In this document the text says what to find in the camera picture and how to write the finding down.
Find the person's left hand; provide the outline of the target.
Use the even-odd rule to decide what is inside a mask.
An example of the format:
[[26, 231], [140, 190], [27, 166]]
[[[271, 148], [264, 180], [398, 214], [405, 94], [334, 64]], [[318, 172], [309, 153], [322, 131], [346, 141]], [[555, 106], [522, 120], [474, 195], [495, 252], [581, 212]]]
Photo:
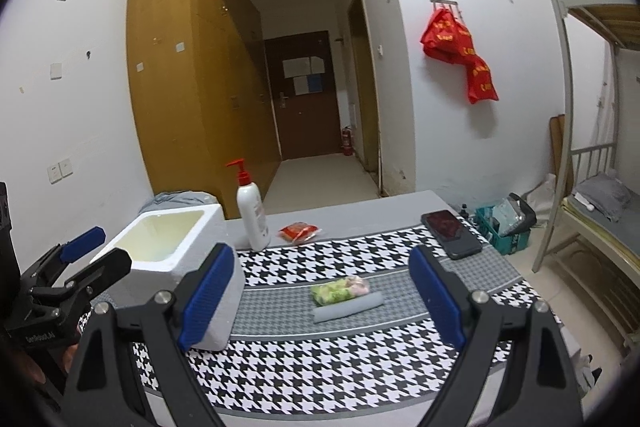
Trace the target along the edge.
[[50, 381], [63, 389], [78, 350], [78, 343], [66, 348], [24, 351], [9, 347], [8, 355], [29, 384], [44, 385]]

